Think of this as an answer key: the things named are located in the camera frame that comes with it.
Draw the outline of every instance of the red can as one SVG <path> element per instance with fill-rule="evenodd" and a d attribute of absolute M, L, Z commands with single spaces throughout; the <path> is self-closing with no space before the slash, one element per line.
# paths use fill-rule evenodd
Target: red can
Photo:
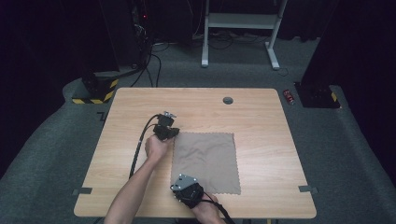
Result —
<path fill-rule="evenodd" d="M 289 105 L 294 105 L 295 101 L 293 96 L 291 95 L 291 92 L 289 90 L 283 91 L 283 95 L 285 96 L 286 101 L 288 102 Z"/>

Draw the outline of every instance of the black base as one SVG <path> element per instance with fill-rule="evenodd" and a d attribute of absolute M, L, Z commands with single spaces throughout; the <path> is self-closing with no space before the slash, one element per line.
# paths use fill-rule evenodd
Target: black base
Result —
<path fill-rule="evenodd" d="M 334 92 L 329 87 L 318 88 L 302 86 L 300 82 L 294 83 L 303 107 L 310 108 L 340 108 Z"/>
<path fill-rule="evenodd" d="M 97 90 L 94 93 L 87 91 L 82 81 L 79 83 L 72 97 L 75 104 L 105 104 L 114 93 L 118 80 L 106 79 L 98 80 Z"/>

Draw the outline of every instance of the white metal stand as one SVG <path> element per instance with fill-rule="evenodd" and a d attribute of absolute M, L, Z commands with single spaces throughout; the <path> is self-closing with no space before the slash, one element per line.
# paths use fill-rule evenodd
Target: white metal stand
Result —
<path fill-rule="evenodd" d="M 223 28 L 247 28 L 247 29 L 268 29 L 273 30 L 270 42 L 265 42 L 271 65 L 273 69 L 279 69 L 279 63 L 274 53 L 274 44 L 282 22 L 283 12 L 288 0 L 282 0 L 280 10 L 276 15 L 261 14 L 232 14 L 232 13 L 209 13 L 209 0 L 206 0 L 205 9 L 205 36 L 202 51 L 202 67 L 209 66 L 208 60 L 208 43 L 209 27 Z"/>

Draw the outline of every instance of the yellow and black hazard tape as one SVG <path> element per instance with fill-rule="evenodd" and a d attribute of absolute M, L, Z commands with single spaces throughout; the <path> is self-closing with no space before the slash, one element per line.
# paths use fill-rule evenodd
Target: yellow and black hazard tape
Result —
<path fill-rule="evenodd" d="M 113 80 L 111 83 L 109 83 L 108 88 L 105 88 L 105 90 L 100 90 L 98 92 L 97 96 L 93 97 L 73 97 L 73 103 L 78 104 L 78 105 L 84 105 L 84 104 L 105 104 L 108 103 L 111 99 L 111 97 L 114 94 L 114 90 L 116 89 L 116 85 L 119 82 L 118 79 Z"/>

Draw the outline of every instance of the forearm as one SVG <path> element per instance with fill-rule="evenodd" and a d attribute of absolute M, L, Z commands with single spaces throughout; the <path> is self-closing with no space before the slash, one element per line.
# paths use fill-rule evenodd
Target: forearm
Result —
<path fill-rule="evenodd" d="M 146 160 L 122 187 L 107 212 L 105 223 L 132 222 L 143 201 L 146 186 L 156 163 Z"/>

